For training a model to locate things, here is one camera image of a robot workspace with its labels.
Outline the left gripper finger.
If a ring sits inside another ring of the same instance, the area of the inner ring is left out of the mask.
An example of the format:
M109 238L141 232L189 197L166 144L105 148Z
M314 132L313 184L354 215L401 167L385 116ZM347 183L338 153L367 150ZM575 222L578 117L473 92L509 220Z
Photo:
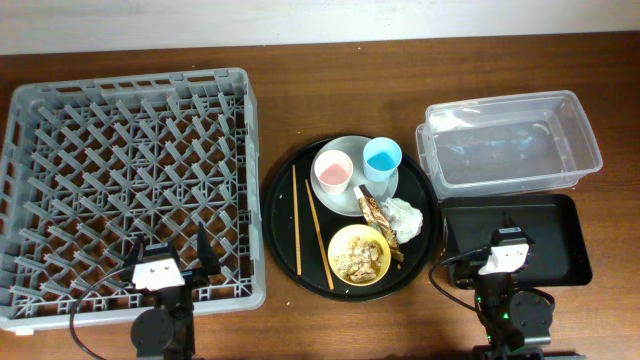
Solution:
M142 234L137 234L134 241L133 248L131 252L127 255L123 263L124 268L132 268L139 262L140 256L143 252L142 250L143 241L144 241L144 236Z
M217 275L220 273L221 267L219 259L208 241L206 229L202 222L198 224L197 253L202 268L207 275Z

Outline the white napkin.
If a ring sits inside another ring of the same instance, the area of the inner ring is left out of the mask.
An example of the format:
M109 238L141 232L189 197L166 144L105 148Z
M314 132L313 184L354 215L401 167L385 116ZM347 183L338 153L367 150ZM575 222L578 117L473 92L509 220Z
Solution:
M415 238L423 225L423 214L400 198L387 198L381 209L389 221L399 244L405 244Z

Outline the gold brown snack wrapper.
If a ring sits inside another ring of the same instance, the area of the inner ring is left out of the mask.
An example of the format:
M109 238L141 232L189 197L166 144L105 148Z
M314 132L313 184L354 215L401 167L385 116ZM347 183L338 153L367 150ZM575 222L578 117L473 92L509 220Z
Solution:
M399 243L389 220L384 215L376 199L365 185L358 185L353 191L367 224L383 235L390 247L392 258L398 262L403 262L404 254L400 250Z

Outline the food scraps and rice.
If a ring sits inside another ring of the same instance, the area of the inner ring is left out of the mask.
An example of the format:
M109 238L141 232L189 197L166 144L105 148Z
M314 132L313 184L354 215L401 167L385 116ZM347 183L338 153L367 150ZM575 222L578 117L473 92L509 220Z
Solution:
M381 268L382 248L375 241L354 237L334 258L337 274L352 283L374 280Z

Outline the yellow bowl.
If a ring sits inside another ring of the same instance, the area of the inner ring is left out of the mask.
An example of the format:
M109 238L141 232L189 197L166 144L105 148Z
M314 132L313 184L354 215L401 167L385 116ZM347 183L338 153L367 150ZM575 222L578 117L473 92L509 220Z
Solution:
M357 283L352 283L348 280L343 280L337 274L337 270L335 269L334 258L346 247L347 242L354 237L361 237L371 241L375 241L382 248L382 256L381 256L382 264L381 264L380 271L377 277L370 282L357 284ZM390 247L387 241L385 240L385 238L383 237L383 235L379 231L375 230L374 228L367 225L361 225L361 224L349 225L340 229L333 236L333 238L329 243L327 256L328 256L329 266L332 272L340 280L342 280L343 282L349 285L360 286L360 287L370 286L378 282L379 280L381 280L388 272L391 265L391 260L392 260Z

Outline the pink cup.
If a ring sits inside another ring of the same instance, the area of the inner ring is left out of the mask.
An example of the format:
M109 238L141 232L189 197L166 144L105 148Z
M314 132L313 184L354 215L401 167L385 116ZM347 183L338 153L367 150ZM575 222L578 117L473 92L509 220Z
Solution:
M345 191L354 172L351 158L343 151L328 150L320 153L313 165L313 174L321 189L330 195Z

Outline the blue cup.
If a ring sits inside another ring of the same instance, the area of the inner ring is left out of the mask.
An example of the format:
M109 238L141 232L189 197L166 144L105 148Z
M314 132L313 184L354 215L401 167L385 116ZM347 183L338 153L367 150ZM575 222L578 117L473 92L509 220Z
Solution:
M384 182L401 160L402 150L394 140L388 137L373 138L363 149L364 175L369 181Z

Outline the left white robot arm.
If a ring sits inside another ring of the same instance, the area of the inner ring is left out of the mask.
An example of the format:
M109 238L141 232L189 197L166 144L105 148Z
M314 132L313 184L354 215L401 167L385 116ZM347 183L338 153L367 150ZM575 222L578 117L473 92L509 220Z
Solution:
M221 272L202 223L198 225L196 245L201 265L182 270L173 243L146 245L142 235L136 236L123 264L122 279L154 301L131 327L138 359L190 359L195 354L192 292L209 286L210 277Z

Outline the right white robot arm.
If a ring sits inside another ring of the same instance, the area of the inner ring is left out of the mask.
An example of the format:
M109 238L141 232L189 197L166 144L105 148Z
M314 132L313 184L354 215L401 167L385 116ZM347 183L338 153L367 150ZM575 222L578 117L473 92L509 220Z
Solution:
M554 298L535 288L516 284L534 241L521 228L495 230L487 262L474 276L474 306L488 344L476 346L479 360L543 359L542 347L551 342Z

